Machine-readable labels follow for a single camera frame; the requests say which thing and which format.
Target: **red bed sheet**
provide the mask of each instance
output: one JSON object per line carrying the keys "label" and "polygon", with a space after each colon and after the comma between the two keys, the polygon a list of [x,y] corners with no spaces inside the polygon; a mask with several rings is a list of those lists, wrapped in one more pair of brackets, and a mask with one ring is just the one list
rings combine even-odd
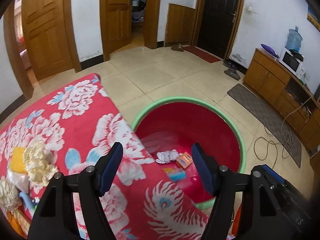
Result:
{"label": "red bed sheet", "polygon": [[[199,239],[208,217],[163,173],[123,119],[97,74],[87,75],[38,100],[0,131],[0,175],[14,147],[45,142],[59,171],[79,173],[120,142],[124,155],[109,192],[100,198],[117,239]],[[32,198],[44,188],[30,184]],[[78,194],[80,235],[88,239]]]}

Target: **microwave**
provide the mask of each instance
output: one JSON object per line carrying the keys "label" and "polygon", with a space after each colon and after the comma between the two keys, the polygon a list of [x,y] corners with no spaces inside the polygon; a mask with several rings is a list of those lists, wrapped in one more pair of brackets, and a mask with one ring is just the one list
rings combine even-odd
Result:
{"label": "microwave", "polygon": [[301,79],[303,77],[304,70],[302,62],[297,58],[294,58],[291,52],[286,48],[282,51],[279,62],[295,74],[297,78]]}

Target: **white cloth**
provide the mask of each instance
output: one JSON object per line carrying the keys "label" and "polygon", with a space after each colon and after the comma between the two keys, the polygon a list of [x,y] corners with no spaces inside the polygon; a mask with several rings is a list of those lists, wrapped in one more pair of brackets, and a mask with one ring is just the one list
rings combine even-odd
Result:
{"label": "white cloth", "polygon": [[156,159],[156,162],[164,164],[175,161],[179,157],[179,153],[177,150],[173,149],[172,151],[158,152],[157,157],[158,159]]}

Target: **cabinet drawer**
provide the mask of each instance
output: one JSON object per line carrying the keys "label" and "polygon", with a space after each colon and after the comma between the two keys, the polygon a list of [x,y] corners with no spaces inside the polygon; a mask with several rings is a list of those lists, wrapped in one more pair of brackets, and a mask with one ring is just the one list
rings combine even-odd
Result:
{"label": "cabinet drawer", "polygon": [[314,150],[320,144],[320,130],[316,132],[316,134],[307,142],[307,146],[310,150]]}
{"label": "cabinet drawer", "polygon": [[262,52],[259,52],[257,50],[253,56],[253,60],[264,66],[284,84],[288,84],[290,75],[284,69],[282,69],[282,67],[279,66],[274,60],[268,58],[267,56],[262,54]]}
{"label": "cabinet drawer", "polygon": [[[285,90],[283,90],[283,92],[281,94],[293,105],[294,109],[299,108],[300,104],[296,100],[294,100],[289,93],[287,93]],[[307,115],[306,112],[303,111],[302,108],[299,108],[298,112],[300,113],[300,115],[303,117],[303,119],[306,122],[309,120],[310,116]]]}
{"label": "cabinet drawer", "polygon": [[313,117],[310,117],[306,125],[301,129],[299,135],[303,142],[307,143],[311,140],[314,134],[319,130],[319,126]]}
{"label": "cabinet drawer", "polygon": [[251,86],[254,90],[259,91],[269,73],[263,66],[255,61],[251,61],[249,69],[244,76],[243,81]]}
{"label": "cabinet drawer", "polygon": [[320,126],[320,110],[317,109],[312,116],[316,120],[317,124]]}
{"label": "cabinet drawer", "polygon": [[266,81],[259,90],[259,94],[262,95],[271,105],[274,105],[284,88],[285,84],[283,84],[273,74],[269,73]]}
{"label": "cabinet drawer", "polygon": [[283,95],[279,96],[274,107],[284,118],[294,110],[294,107]]}
{"label": "cabinet drawer", "polygon": [[[275,109],[285,118],[289,113],[295,110],[294,106],[283,96],[280,95],[274,105]],[[303,117],[295,112],[287,117],[286,121],[292,126],[294,130],[300,132],[300,130],[306,125],[306,121]]]}

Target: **water jug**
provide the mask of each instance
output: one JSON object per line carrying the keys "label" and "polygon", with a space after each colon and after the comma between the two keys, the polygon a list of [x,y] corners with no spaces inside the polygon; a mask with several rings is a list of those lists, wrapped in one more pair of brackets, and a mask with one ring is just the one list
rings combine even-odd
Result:
{"label": "water jug", "polygon": [[299,52],[301,48],[301,41],[302,37],[300,33],[298,33],[298,26],[296,29],[289,29],[288,40],[285,48],[287,50],[294,49],[295,51]]}

